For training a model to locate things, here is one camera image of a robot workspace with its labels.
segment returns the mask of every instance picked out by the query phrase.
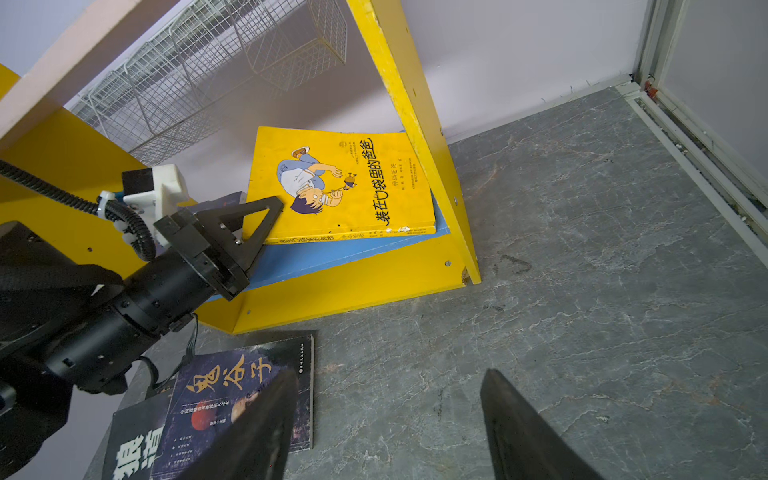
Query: dark blue book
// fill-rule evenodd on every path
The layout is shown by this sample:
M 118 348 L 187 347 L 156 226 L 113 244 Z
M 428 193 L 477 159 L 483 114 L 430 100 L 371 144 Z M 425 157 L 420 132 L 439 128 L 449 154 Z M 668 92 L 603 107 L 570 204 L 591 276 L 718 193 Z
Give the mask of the dark blue book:
M 176 379 L 151 478 L 176 478 L 283 369 L 299 379 L 290 451 L 312 448 L 313 354 L 308 335 L 195 356 Z

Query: yellow book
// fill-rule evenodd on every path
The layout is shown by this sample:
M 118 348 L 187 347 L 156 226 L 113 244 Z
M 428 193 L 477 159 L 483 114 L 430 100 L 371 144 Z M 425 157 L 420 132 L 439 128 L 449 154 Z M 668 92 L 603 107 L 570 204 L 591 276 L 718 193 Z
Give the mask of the yellow book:
M 429 185 L 404 133 L 260 127 L 248 201 L 273 195 L 285 208 L 267 244 L 435 232 Z M 245 237 L 260 221 L 246 217 Z

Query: book title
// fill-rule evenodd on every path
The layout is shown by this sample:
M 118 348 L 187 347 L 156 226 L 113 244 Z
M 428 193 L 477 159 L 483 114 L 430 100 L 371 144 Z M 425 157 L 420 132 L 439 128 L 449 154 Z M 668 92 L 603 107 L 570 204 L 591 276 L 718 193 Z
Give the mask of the book title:
M 362 157 L 368 161 L 368 175 L 371 177 L 371 185 L 376 191 L 373 194 L 373 213 L 377 221 L 386 222 L 389 226 L 389 208 L 386 205 L 386 199 L 389 198 L 389 192 L 386 191 L 384 183 L 384 171 L 381 162 L 376 158 L 376 150 L 373 147 L 373 140 L 370 137 L 360 141 Z
M 157 447 L 160 446 L 160 438 L 163 435 L 163 427 L 150 430 L 147 435 L 136 435 L 136 438 L 120 445 L 116 458 L 118 466 L 112 472 L 114 480 L 130 477 L 143 468 L 151 468 Z
M 216 365 L 213 369 L 204 375 L 195 375 L 192 377 L 192 384 L 186 385 L 187 390 L 190 392 L 200 393 L 205 389 L 211 389 L 216 391 L 214 385 L 219 382 L 220 378 L 223 378 L 222 385 L 229 386 L 232 382 L 238 389 L 242 390 L 243 386 L 240 382 L 246 377 L 246 370 L 243 366 L 245 363 L 245 355 L 240 356 L 240 361 L 235 364 L 231 369 L 224 369 L 221 371 L 221 365 Z M 264 362 L 263 357 L 259 357 L 259 362 L 252 362 L 250 364 L 250 378 L 255 379 L 256 375 L 259 376 L 259 383 L 264 381 L 262 370 L 266 369 L 267 372 L 272 372 L 272 366 Z

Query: blue shelf board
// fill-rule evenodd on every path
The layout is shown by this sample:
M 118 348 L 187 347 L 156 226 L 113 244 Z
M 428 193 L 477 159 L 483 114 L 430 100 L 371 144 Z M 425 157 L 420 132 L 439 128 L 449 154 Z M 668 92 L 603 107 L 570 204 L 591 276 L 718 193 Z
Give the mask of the blue shelf board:
M 265 245 L 256 275 L 250 280 L 250 285 L 246 291 L 447 235 L 449 233 L 448 225 L 445 223 L 445 218 L 442 216 L 434 197 L 432 198 L 432 205 L 435 208 L 435 228 L 437 231 L 431 235 Z M 220 296 L 216 295 L 211 297 L 211 300 L 218 298 Z

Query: yellow wooden board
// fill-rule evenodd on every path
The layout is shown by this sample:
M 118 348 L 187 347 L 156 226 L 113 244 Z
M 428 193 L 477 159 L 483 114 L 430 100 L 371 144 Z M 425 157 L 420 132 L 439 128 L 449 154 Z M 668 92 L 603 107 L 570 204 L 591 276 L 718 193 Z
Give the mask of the yellow wooden board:
M 460 260 L 455 243 L 445 235 L 263 286 L 240 294 L 243 305 L 233 332 L 245 333 L 460 288 L 465 285 Z M 206 319 L 206 323 L 213 325 L 211 320 Z
M 244 301 L 244 295 L 236 296 L 231 302 L 219 298 L 213 302 L 204 303 L 195 313 L 202 323 L 222 332 L 232 333 Z
M 480 269 L 462 187 L 399 0 L 347 0 L 473 283 Z
M 0 65 L 0 93 L 17 80 Z M 0 152 L 0 158 L 89 201 L 102 190 L 122 190 L 123 171 L 144 168 L 64 108 Z M 111 222 L 0 177 L 0 223 L 12 220 L 21 221 L 76 263 L 101 265 L 122 276 L 144 265 Z

